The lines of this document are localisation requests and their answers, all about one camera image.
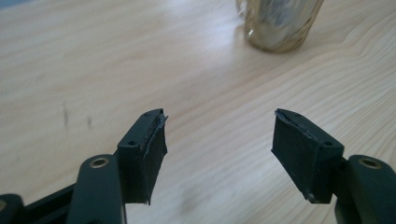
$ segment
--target glass cup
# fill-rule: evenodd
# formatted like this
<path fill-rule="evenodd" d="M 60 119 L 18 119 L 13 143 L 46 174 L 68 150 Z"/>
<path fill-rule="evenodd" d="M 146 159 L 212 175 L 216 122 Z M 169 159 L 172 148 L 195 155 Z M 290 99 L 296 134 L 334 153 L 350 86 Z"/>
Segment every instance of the glass cup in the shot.
<path fill-rule="evenodd" d="M 323 0 L 236 0 L 248 42 L 258 49 L 288 52 L 305 41 Z"/>

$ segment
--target black plastic arm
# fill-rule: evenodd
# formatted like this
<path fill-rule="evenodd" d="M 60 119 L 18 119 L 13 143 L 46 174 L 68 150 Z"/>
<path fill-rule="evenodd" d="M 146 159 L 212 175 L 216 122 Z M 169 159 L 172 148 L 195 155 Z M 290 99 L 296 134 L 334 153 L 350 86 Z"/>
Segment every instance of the black plastic arm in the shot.
<path fill-rule="evenodd" d="M 278 109 L 273 153 L 311 203 L 338 198 L 338 223 L 396 223 L 396 174 L 375 158 L 342 157 L 344 146 L 300 114 Z"/>
<path fill-rule="evenodd" d="M 146 112 L 121 139 L 114 155 L 84 161 L 67 188 L 23 205 L 17 194 L 0 195 L 0 224 L 126 223 L 125 203 L 149 203 L 167 152 L 166 116 Z"/>

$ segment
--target screw hole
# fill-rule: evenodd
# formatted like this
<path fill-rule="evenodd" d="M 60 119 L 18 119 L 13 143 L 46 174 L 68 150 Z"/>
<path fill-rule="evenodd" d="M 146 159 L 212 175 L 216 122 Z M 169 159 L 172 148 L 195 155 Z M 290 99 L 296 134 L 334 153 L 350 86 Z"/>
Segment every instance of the screw hole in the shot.
<path fill-rule="evenodd" d="M 108 164 L 107 158 L 98 158 L 98 159 L 90 162 L 90 166 L 92 168 L 101 168 L 101 167 L 106 166 L 107 164 Z"/>
<path fill-rule="evenodd" d="M 129 144 L 129 146 L 132 146 L 132 147 L 137 145 L 136 141 L 131 141 L 128 144 Z"/>
<path fill-rule="evenodd" d="M 372 159 L 369 159 L 369 158 L 360 158 L 359 162 L 362 165 L 364 165 L 368 168 L 371 168 L 371 169 L 381 169 L 382 168 L 380 163 L 378 163 L 377 161 L 374 161 Z"/>
<path fill-rule="evenodd" d="M 0 200 L 0 212 L 7 207 L 7 203 L 4 200 Z"/>

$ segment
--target light wood surface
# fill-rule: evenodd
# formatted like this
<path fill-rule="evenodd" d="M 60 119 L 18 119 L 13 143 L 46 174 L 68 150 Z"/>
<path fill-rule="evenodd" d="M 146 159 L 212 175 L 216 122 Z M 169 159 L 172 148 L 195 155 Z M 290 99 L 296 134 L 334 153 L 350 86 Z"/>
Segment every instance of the light wood surface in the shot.
<path fill-rule="evenodd" d="M 113 153 L 144 112 L 169 116 L 152 205 L 129 223 L 335 223 L 271 153 L 299 112 L 396 168 L 396 2 L 326 0 L 302 48 L 244 39 L 232 0 L 35 0 L 0 10 L 0 194 L 31 203 Z"/>

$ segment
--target wood grain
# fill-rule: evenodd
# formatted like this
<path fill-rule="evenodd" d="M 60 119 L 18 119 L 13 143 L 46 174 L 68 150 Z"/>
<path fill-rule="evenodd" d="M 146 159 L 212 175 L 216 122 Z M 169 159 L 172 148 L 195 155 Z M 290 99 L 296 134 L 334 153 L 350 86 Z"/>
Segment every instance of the wood grain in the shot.
<path fill-rule="evenodd" d="M 25 203 L 113 153 L 145 111 L 169 116 L 152 206 L 130 223 L 334 223 L 270 152 L 299 112 L 396 168 L 396 3 L 325 1 L 298 51 L 248 45 L 234 1 L 35 0 L 0 10 L 0 194 Z"/>

